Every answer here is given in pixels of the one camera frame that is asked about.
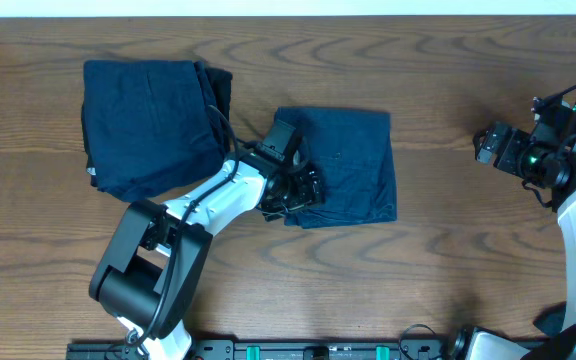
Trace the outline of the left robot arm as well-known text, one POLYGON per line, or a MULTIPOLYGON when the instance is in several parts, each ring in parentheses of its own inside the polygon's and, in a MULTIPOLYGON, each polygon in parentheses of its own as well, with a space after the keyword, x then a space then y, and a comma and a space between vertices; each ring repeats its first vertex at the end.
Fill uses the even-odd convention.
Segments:
POLYGON ((235 147, 222 168, 162 204, 129 205, 89 285, 89 295, 128 330, 123 343, 97 345, 96 359, 182 359, 191 347, 183 317, 213 238, 241 214, 266 221, 323 201, 307 138, 277 120, 260 142, 235 147))

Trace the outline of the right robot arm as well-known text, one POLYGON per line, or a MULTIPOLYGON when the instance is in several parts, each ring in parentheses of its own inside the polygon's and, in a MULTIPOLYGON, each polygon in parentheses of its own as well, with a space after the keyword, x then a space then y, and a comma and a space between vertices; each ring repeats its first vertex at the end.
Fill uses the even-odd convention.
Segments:
POLYGON ((521 179, 535 195, 548 190, 541 206, 552 210, 562 232, 566 300, 536 319, 546 339, 523 343, 481 328, 465 328, 449 342, 447 359, 576 359, 576 102, 562 96, 535 99, 535 126, 525 132, 495 122, 473 137, 477 161, 521 179))

